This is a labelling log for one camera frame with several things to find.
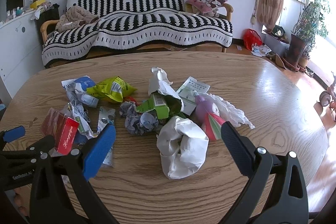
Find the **red plastic bag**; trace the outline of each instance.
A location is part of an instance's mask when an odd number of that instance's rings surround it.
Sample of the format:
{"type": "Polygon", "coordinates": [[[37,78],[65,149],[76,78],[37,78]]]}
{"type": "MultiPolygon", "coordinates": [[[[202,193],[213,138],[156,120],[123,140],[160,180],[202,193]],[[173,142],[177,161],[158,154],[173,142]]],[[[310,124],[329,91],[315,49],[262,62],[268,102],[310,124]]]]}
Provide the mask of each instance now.
{"type": "Polygon", "coordinates": [[[251,51],[253,46],[261,46],[263,44],[260,36],[255,30],[247,29],[244,37],[244,45],[245,47],[251,51]]]}

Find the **wooden table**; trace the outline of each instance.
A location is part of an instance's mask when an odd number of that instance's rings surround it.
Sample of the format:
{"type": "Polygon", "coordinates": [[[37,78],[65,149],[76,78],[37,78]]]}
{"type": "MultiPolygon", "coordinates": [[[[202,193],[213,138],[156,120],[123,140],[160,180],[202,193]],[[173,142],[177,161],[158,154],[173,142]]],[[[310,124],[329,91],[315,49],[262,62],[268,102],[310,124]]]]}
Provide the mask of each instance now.
{"type": "MultiPolygon", "coordinates": [[[[327,149],[322,122],[299,89],[271,63],[254,56],[219,52],[149,52],[85,60],[58,66],[29,79],[16,94],[0,130],[23,125],[26,135],[6,146],[25,149],[42,137],[41,123],[50,107],[61,109],[68,101],[61,80],[89,75],[98,82],[119,75],[138,88],[139,102],[148,98],[151,67],[166,70],[177,89],[188,76],[211,85],[209,92],[242,109],[256,126],[238,128],[255,146],[271,153],[297,153],[309,183],[327,149]]],[[[104,102],[104,105],[118,108],[104,102]]],[[[95,130],[98,109],[89,109],[95,130]]],[[[169,180],[162,173],[156,135],[132,136],[124,119],[116,117],[114,168],[101,169],[91,179],[95,191],[120,223],[217,223],[243,189],[243,177],[222,141],[210,142],[204,165],[194,175],[169,180]]],[[[255,212],[263,207],[272,183],[270,177],[255,212]]],[[[69,196],[81,207],[71,187],[69,196]]]]}

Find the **red cigarette box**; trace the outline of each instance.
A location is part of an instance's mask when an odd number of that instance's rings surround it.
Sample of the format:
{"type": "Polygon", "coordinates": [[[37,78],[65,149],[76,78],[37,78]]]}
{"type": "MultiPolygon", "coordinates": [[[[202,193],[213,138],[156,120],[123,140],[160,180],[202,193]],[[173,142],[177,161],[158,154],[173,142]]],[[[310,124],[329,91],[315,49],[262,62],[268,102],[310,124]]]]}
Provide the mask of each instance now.
{"type": "Polygon", "coordinates": [[[40,131],[44,135],[54,136],[57,152],[67,155],[71,151],[78,126],[79,123],[74,119],[54,108],[50,108],[40,131]]]}

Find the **screw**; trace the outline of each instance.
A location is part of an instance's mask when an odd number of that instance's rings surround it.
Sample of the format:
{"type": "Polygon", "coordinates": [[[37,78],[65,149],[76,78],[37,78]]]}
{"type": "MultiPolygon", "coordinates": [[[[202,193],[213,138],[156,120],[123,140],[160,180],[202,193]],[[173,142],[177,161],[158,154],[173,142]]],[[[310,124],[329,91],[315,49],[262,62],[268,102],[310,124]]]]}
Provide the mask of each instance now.
{"type": "Polygon", "coordinates": [[[41,159],[42,160],[45,160],[47,157],[48,157],[47,153],[44,152],[44,153],[41,154],[41,159]]]}
{"type": "Polygon", "coordinates": [[[289,152],[289,155],[292,157],[292,158],[296,158],[296,153],[294,151],[290,151],[289,152]]]}
{"type": "Polygon", "coordinates": [[[77,156],[78,154],[79,154],[79,149],[78,148],[75,148],[75,149],[73,149],[73,150],[71,150],[71,155],[73,155],[73,156],[77,156]]]}
{"type": "Polygon", "coordinates": [[[259,154],[266,154],[266,152],[267,152],[266,149],[263,148],[263,147],[258,147],[257,151],[258,151],[259,154]]]}

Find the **wooden floor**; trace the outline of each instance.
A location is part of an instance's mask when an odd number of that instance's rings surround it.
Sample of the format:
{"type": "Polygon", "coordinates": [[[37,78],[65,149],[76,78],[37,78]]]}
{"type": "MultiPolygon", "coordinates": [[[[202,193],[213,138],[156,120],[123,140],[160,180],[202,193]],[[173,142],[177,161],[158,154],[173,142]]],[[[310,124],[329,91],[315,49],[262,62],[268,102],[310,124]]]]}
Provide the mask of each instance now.
{"type": "MultiPolygon", "coordinates": [[[[242,47],[239,51],[235,45],[229,47],[226,52],[252,55],[250,51],[242,47]]],[[[306,94],[309,104],[314,106],[327,131],[329,147],[322,160],[321,166],[307,187],[309,212],[318,212],[327,203],[336,188],[336,126],[335,112],[329,107],[322,107],[319,97],[324,88],[313,78],[305,73],[284,70],[283,73],[306,94]]]]}

